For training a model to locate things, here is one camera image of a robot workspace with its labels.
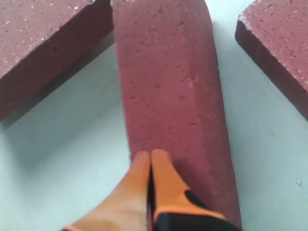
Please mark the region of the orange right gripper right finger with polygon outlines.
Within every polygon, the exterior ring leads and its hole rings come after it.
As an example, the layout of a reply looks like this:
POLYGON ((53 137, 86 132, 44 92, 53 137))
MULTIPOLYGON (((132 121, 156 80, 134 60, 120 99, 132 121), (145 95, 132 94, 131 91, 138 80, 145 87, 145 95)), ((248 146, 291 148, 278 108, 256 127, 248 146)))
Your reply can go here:
POLYGON ((173 167, 169 153, 156 149, 152 162, 155 231, 237 231, 225 216, 196 196, 173 167))

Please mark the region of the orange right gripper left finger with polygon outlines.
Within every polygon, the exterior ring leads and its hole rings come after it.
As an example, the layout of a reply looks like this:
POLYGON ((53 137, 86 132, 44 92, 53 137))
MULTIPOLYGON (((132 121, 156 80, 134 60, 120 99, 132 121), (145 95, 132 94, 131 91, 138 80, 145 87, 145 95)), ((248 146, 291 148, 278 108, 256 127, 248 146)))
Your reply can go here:
POLYGON ((137 152, 119 184, 96 208, 64 231, 146 231, 150 154, 137 152))

